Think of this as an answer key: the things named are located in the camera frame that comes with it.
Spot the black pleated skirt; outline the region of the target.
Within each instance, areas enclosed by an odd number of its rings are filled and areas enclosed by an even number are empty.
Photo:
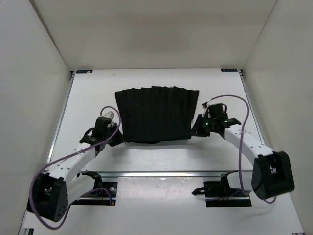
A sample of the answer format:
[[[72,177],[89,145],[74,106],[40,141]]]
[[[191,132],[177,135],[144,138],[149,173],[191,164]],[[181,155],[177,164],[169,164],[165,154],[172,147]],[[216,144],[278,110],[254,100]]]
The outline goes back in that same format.
[[[155,144],[190,139],[199,93],[160,86],[116,91],[125,142]]]

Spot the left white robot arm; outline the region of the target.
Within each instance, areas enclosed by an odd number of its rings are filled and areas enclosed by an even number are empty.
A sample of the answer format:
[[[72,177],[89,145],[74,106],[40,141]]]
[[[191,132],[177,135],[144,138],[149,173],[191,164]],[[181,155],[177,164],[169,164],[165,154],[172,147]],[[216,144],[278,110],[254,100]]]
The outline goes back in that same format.
[[[27,211],[53,222],[60,221],[70,204],[84,194],[97,195],[102,190],[101,176],[84,167],[94,160],[106,145],[123,142],[119,124],[113,121],[114,113],[100,115],[93,128],[88,129],[79,145],[67,157],[48,164],[33,178]]]

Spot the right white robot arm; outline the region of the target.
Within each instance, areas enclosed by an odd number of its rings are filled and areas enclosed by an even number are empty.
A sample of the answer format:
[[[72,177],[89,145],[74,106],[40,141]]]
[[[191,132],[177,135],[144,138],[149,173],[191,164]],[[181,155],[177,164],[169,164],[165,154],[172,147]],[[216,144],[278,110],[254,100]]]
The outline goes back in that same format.
[[[192,128],[193,136],[208,137],[219,134],[239,151],[238,160],[246,157],[253,170],[243,172],[241,168],[221,175],[219,190],[225,196],[237,192],[254,192],[266,200],[295,189],[289,156],[284,151],[275,151],[249,132],[235,118],[229,118],[227,106],[218,103],[204,105],[205,111],[197,116]]]

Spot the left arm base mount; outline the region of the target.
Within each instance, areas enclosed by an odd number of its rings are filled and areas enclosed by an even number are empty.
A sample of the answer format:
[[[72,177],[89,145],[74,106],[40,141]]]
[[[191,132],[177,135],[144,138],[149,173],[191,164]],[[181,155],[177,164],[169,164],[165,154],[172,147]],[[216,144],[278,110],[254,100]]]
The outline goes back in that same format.
[[[77,174],[76,179],[91,180],[91,188],[78,199],[72,202],[73,205],[90,206],[115,206],[118,181],[117,179],[107,179],[98,172],[82,171]]]

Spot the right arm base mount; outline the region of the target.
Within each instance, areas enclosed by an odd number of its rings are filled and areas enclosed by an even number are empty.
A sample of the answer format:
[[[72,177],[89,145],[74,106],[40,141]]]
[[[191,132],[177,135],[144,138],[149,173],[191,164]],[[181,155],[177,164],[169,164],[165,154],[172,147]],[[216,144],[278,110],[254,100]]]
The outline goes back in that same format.
[[[203,186],[192,191],[193,196],[204,195],[207,208],[251,207],[250,196],[239,188],[231,188],[225,173],[217,180],[207,180]]]

